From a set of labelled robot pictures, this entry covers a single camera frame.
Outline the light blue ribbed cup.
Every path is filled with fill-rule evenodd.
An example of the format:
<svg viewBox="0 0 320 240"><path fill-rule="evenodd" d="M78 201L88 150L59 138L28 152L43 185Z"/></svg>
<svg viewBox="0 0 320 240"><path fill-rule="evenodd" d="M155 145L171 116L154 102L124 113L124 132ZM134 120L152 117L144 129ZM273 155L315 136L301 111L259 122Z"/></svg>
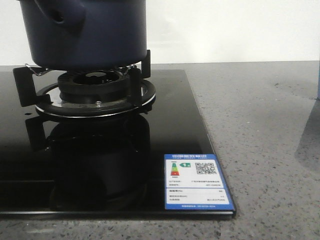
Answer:
<svg viewBox="0 0 320 240"><path fill-rule="evenodd" d="M317 99L320 100L320 65L318 71Z"/></svg>

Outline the black burner pot support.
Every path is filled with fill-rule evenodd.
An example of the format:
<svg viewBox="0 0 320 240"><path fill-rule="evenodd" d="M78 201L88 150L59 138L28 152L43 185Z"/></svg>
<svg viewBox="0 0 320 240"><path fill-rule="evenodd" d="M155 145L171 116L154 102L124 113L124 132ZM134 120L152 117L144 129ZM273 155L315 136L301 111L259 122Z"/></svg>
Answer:
<svg viewBox="0 0 320 240"><path fill-rule="evenodd" d="M132 64L91 72L67 72L81 74L98 71L115 71L125 77L129 77L129 94L126 97L108 102L96 101L95 103L72 103L61 99L58 78L56 83L36 91L33 77L43 76L49 72L48 69L31 67L26 64L24 67L14 68L13 76L21 106L27 107L34 105L40 114L55 118L89 119L111 117L132 111L145 112L149 110L150 106L155 101L156 88L147 80L151 76L150 50L147 51L146 57L141 61L141 67Z"/></svg>

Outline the dark blue cooking pot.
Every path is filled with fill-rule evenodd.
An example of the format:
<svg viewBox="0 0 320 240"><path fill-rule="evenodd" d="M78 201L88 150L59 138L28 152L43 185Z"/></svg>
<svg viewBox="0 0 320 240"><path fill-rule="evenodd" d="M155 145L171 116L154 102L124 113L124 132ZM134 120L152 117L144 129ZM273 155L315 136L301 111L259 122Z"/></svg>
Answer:
<svg viewBox="0 0 320 240"><path fill-rule="evenodd" d="M53 70L128 66L147 55L144 0L22 0L32 60Z"/></svg>

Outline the blue energy label sticker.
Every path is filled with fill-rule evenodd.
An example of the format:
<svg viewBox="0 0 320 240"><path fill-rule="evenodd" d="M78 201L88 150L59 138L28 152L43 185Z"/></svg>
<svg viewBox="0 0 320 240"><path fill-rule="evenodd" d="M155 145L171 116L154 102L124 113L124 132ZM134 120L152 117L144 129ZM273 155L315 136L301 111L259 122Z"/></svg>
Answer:
<svg viewBox="0 0 320 240"><path fill-rule="evenodd" d="M166 210L236 212L215 154L165 154L164 195Z"/></svg>

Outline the black glass gas stove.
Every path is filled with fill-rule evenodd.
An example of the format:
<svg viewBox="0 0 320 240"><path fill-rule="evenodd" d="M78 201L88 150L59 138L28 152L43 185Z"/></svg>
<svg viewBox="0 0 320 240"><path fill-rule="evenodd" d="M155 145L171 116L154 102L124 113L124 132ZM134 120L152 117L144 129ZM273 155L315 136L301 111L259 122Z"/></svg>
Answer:
<svg viewBox="0 0 320 240"><path fill-rule="evenodd" d="M153 70L152 108L66 121L21 107L0 73L0 217L230 219L165 209L165 154L215 154L183 70Z"/></svg>

